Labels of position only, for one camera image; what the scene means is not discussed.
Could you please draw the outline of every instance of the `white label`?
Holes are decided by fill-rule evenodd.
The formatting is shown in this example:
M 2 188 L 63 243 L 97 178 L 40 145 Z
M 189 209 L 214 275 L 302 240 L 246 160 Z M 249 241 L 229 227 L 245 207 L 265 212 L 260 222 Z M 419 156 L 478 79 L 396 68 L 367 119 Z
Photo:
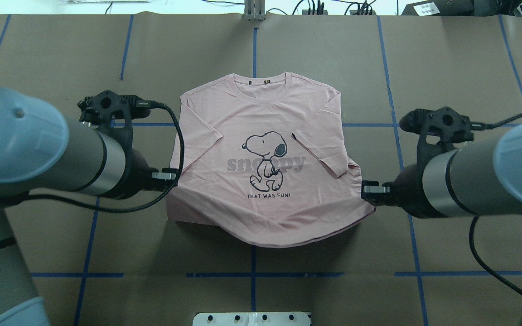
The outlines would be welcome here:
M 414 6 L 414 10 L 418 16 L 429 16 L 431 14 L 440 13 L 439 8 L 435 5 L 434 2 L 430 2 L 429 4 L 423 4 Z

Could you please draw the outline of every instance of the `snoopy graphic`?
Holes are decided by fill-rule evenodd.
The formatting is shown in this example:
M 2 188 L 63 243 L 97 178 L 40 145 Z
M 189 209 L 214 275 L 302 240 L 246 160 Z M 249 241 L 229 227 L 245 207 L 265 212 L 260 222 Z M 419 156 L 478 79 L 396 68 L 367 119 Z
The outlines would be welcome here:
M 283 137 L 274 131 L 265 132 L 262 136 L 254 134 L 245 140 L 241 148 L 263 157 L 257 167 L 257 175 L 249 178 L 251 186 L 260 192 L 279 190 L 283 184 L 283 173 L 280 169 L 275 169 L 271 158 L 284 157 L 287 153 L 287 144 Z

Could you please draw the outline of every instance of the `pink t-shirt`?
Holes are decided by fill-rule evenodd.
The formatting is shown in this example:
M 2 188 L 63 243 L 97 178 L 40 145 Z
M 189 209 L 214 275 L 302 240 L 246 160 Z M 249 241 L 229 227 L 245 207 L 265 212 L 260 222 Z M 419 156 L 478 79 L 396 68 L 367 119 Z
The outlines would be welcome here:
M 346 153 L 340 93 L 284 72 L 231 74 L 180 97 L 185 142 L 168 218 L 219 225 L 258 246 L 329 237 L 374 211 Z M 171 167 L 178 166 L 176 140 Z

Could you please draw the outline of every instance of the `snoopy's ear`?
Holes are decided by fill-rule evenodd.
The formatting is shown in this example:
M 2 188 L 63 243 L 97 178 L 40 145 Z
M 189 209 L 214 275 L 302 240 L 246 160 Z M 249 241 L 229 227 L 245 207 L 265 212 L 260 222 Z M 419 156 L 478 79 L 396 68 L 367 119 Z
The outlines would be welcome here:
M 277 156 L 277 157 L 284 157 L 286 153 L 287 153 L 287 147 L 285 146 L 284 143 L 279 144 L 275 148 L 275 156 Z

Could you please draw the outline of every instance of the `neckline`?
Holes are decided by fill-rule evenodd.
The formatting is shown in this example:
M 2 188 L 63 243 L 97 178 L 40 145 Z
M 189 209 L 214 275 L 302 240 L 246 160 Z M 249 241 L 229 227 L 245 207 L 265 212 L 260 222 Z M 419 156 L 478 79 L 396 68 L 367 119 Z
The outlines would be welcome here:
M 227 75 L 226 78 L 227 78 L 229 87 L 235 93 L 235 95 L 237 95 L 238 97 L 245 99 L 247 101 L 252 101 L 254 103 L 262 103 L 262 104 L 276 103 L 279 100 L 283 99 L 287 95 L 287 93 L 290 91 L 290 88 L 291 88 L 291 73 L 290 72 L 284 72 L 277 76 L 267 77 L 267 78 L 249 78 L 249 77 L 239 76 L 237 74 Z M 274 97 L 269 97 L 269 98 L 252 97 L 250 95 L 243 93 L 239 89 L 239 87 L 237 87 L 238 82 L 244 83 L 245 85 L 247 85 L 247 84 L 249 84 L 249 81 L 251 81 L 251 85 L 253 85 L 253 84 L 263 85 L 265 83 L 265 80 L 272 80 L 275 82 L 280 82 L 280 81 L 285 80 L 285 85 L 279 94 L 275 95 Z

